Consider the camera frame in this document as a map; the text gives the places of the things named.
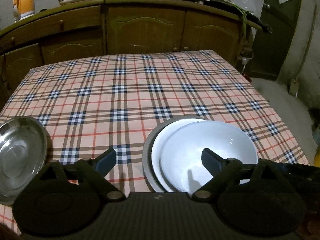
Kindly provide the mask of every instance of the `gray plate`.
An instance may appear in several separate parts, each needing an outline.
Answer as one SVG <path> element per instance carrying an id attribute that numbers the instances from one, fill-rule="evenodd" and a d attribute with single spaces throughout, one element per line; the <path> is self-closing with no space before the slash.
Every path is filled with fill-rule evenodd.
<path id="1" fill-rule="evenodd" d="M 47 136 L 38 120 L 19 116 L 0 127 L 0 204 L 13 204 L 41 170 L 46 155 Z"/>
<path id="2" fill-rule="evenodd" d="M 151 150 L 152 150 L 153 143 L 154 143 L 157 135 L 167 125 L 169 125 L 175 121 L 179 121 L 182 119 L 189 119 L 189 118 L 198 118 L 198 119 L 207 120 L 207 119 L 199 117 L 197 115 L 181 115 L 181 116 L 177 116 L 177 117 L 168 119 L 168 120 L 162 122 L 161 124 L 159 124 L 156 128 L 154 128 L 144 143 L 144 146 L 142 149 L 143 172 L 144 172 L 149 184 L 151 185 L 151 187 L 154 189 L 155 192 L 167 192 L 167 191 L 162 187 L 162 185 L 158 181 L 158 179 L 153 171 L 153 168 L 152 168 Z"/>

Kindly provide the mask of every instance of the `tablecloth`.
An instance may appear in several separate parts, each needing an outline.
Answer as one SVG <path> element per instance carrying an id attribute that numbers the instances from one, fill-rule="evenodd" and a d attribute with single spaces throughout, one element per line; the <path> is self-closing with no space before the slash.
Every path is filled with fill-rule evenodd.
<path id="1" fill-rule="evenodd" d="M 268 102 L 212 50 L 111 55 L 31 69 L 0 114 L 38 119 L 63 164 L 95 158 L 109 147 L 117 164 L 106 176 L 126 195 L 150 191 L 141 154 L 148 134 L 176 115 L 197 115 L 242 129 L 260 158 L 308 164 Z M 0 222 L 17 231 L 9 207 Z"/>

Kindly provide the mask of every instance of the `white bowl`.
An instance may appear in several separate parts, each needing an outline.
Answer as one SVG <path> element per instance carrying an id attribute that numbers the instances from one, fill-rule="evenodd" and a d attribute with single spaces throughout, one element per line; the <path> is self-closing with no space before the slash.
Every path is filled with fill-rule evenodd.
<path id="1" fill-rule="evenodd" d="M 217 121 L 187 124 L 170 135 L 160 155 L 161 170 L 177 190 L 192 194 L 212 179 L 201 162 L 205 148 L 224 159 L 236 158 L 247 164 L 258 162 L 254 144 L 239 128 Z"/>
<path id="2" fill-rule="evenodd" d="M 152 163 L 152 168 L 153 171 L 162 185 L 164 189 L 168 192 L 174 192 L 174 188 L 170 186 L 165 179 L 163 178 L 160 170 L 160 154 L 161 154 L 161 149 L 165 141 L 169 138 L 169 136 L 175 132 L 177 129 L 180 127 L 193 123 L 193 122 L 199 122 L 199 121 L 204 121 L 203 119 L 198 119 L 198 118 L 189 118 L 189 119 L 182 119 L 175 121 L 169 125 L 167 125 L 165 128 L 163 128 L 160 133 L 156 136 L 155 141 L 153 142 L 152 145 L 152 150 L 151 150 L 151 163 Z"/>

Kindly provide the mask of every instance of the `concrete floor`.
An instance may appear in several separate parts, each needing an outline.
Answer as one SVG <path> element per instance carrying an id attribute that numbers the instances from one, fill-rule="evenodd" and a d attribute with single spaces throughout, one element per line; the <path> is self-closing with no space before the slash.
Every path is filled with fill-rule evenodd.
<path id="1" fill-rule="evenodd" d="M 252 85 L 265 99 L 269 100 L 272 108 L 284 121 L 308 161 L 313 165 L 318 145 L 312 137 L 313 121 L 307 107 L 298 98 L 289 95 L 284 85 L 260 78 L 252 78 Z"/>

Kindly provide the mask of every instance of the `wooden countertop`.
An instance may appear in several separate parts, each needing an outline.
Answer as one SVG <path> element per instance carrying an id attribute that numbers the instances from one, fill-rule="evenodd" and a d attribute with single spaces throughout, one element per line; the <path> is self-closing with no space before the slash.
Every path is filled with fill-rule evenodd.
<path id="1" fill-rule="evenodd" d="M 4 36 L 5 34 L 9 33 L 10 31 L 13 31 L 14 29 L 21 27 L 25 24 L 28 24 L 30 22 L 36 21 L 38 19 L 47 17 L 49 15 L 53 15 L 59 12 L 64 12 L 76 8 L 81 7 L 87 7 L 87 6 L 93 6 L 93 5 L 100 5 L 100 4 L 106 4 L 108 5 L 115 5 L 115 4 L 129 4 L 129 3 L 137 3 L 137 4 L 153 4 L 153 5 L 172 5 L 174 7 L 181 7 L 181 8 L 191 8 L 198 11 L 204 11 L 209 13 L 214 13 L 217 15 L 225 16 L 231 19 L 234 19 L 236 21 L 242 22 L 241 17 L 238 15 L 235 15 L 233 13 L 217 9 L 215 7 L 211 7 L 208 5 L 198 4 L 190 1 L 183 1 L 183 0 L 87 0 L 87 1 L 81 1 L 81 2 L 75 2 L 70 3 L 66 5 L 62 5 L 59 7 L 55 7 L 43 12 L 36 13 L 35 15 L 28 17 L 24 20 L 21 20 L 15 24 L 12 24 L 3 30 L 0 31 L 0 37 Z M 251 21 L 246 21 L 246 24 L 248 24 L 250 27 L 253 27 L 258 30 L 262 30 L 262 28 L 257 25 L 256 23 L 253 23 Z"/>

